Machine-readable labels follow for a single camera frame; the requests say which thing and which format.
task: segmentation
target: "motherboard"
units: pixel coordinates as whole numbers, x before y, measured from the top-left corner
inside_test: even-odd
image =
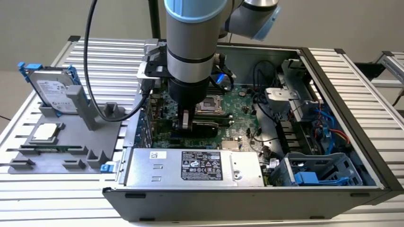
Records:
[[[217,123],[213,137],[182,137],[173,129],[177,120],[177,104],[168,92],[161,92],[160,114],[153,120],[153,148],[261,150],[261,144],[250,140],[258,127],[256,110],[246,86],[234,86],[232,92],[208,95],[196,105],[194,120]]]

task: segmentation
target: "white sticker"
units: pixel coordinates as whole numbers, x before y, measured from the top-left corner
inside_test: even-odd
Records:
[[[36,83],[52,107],[62,113],[76,113],[76,106],[65,96],[64,84],[52,80],[37,80]]]
[[[166,152],[165,151],[150,151],[150,159],[165,159]]]

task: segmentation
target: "warning label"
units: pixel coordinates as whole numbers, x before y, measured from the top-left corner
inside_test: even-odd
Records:
[[[221,181],[220,152],[182,151],[181,178],[185,181]]]

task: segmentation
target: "green circuit board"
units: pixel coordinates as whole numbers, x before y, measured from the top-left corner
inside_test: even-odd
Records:
[[[232,92],[217,96],[221,99],[221,108],[225,114],[232,115],[232,123],[226,127],[218,127],[217,136],[213,138],[184,138],[177,135],[172,123],[177,119],[177,104],[170,99],[168,92],[161,93],[164,114],[153,122],[153,148],[197,148],[217,149],[225,141],[238,141],[240,151],[250,151],[250,147],[260,150],[261,144],[249,143],[246,129],[250,133],[257,129],[256,115],[252,115],[250,95],[241,97],[238,92],[246,92],[246,88],[234,86]]]

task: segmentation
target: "barcode sticker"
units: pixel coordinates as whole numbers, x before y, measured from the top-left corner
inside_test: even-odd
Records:
[[[150,151],[150,159],[165,159],[166,151]]]

